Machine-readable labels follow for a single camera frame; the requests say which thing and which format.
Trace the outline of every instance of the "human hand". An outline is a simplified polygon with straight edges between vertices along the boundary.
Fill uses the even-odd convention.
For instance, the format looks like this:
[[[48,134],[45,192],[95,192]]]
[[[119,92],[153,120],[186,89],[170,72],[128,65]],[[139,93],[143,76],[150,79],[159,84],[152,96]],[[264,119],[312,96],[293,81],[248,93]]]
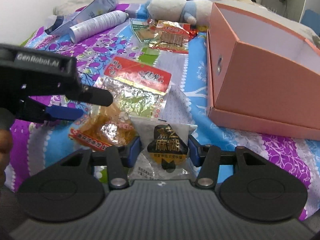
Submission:
[[[9,130],[14,122],[14,115],[8,110],[0,108],[0,187],[5,182],[4,170],[10,161],[10,151],[13,146],[12,135]]]

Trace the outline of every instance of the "circular black pad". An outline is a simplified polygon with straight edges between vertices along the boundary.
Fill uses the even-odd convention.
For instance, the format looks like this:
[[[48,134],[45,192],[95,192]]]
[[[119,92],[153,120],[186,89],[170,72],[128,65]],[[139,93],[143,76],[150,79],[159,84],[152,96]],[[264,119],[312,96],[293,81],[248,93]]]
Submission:
[[[28,216],[65,222],[94,211],[104,195],[102,184],[84,167],[57,163],[24,181],[17,198]]]
[[[273,222],[299,217],[307,201],[303,183],[275,165],[251,166],[226,179],[220,198],[244,218]]]

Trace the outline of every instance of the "silver screw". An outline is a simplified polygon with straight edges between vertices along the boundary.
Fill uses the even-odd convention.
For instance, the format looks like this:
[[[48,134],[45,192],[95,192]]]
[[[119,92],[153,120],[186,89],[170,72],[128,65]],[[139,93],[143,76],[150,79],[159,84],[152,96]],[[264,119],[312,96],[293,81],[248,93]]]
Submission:
[[[218,74],[220,74],[221,69],[222,69],[222,55],[220,54],[219,59],[218,59],[218,63],[217,63]]]
[[[201,178],[198,180],[198,184],[201,186],[208,187],[213,184],[213,180],[210,178]]]
[[[121,187],[126,183],[126,180],[123,178],[114,178],[111,180],[111,184],[115,187]]]

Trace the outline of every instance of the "toothpaste tube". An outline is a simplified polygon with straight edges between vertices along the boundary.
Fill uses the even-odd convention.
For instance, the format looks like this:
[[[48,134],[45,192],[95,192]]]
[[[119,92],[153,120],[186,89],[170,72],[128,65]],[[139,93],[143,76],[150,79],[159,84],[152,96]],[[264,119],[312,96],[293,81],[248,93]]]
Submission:
[[[68,33],[69,28],[86,20],[113,11],[119,0],[94,0],[80,13],[70,16],[57,16],[52,26],[45,30],[48,35],[62,36]]]
[[[69,29],[71,41],[73,43],[79,43],[100,32],[124,23],[128,17],[129,14],[117,10],[76,24]]]

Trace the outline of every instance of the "finger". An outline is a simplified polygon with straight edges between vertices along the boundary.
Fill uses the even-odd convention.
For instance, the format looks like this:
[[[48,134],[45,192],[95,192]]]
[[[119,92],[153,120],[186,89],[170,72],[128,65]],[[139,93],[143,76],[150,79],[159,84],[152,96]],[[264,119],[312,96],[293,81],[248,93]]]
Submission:
[[[0,130],[0,186],[5,182],[5,168],[10,162],[10,151],[12,149],[12,135],[10,131]]]

